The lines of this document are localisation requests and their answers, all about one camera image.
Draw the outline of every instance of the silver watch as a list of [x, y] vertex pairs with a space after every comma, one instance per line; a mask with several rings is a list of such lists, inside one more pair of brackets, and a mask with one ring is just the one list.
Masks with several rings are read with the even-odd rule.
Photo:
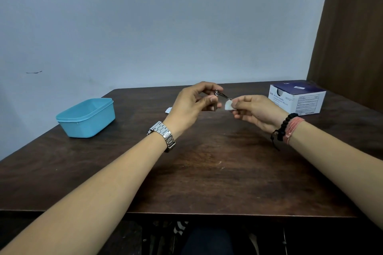
[[165, 152], [169, 152], [175, 146], [173, 135], [170, 133], [169, 129], [167, 129], [167, 127], [161, 121], [158, 121], [156, 124], [150, 127], [146, 135], [151, 134], [153, 131], [158, 132], [165, 138], [166, 144], [168, 145]]

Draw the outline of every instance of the red thread bracelet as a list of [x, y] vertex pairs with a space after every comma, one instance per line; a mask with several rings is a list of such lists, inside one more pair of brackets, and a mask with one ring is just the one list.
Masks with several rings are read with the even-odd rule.
[[285, 130], [286, 135], [283, 137], [283, 142], [285, 142], [288, 145], [291, 135], [293, 134], [294, 130], [299, 125], [299, 123], [302, 121], [304, 121], [304, 119], [300, 117], [294, 117], [290, 120]]

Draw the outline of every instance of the blue plastic container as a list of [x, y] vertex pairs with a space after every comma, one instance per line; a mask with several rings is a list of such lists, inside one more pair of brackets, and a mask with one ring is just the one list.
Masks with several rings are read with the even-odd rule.
[[85, 100], [56, 116], [69, 137], [89, 138], [95, 136], [115, 119], [111, 98]]

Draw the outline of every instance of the person's left hand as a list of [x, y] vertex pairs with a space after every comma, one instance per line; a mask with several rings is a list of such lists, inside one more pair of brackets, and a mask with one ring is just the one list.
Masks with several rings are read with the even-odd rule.
[[200, 82], [182, 89], [164, 121], [174, 139], [194, 124], [201, 111], [214, 111], [214, 104], [218, 103], [214, 90], [223, 91], [223, 88], [216, 83]]

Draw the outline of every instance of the white pad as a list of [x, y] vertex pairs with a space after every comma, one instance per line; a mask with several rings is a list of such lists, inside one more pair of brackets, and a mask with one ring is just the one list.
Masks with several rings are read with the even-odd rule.
[[226, 103], [225, 103], [225, 110], [235, 110], [231, 104], [233, 103], [232, 100], [227, 100]]

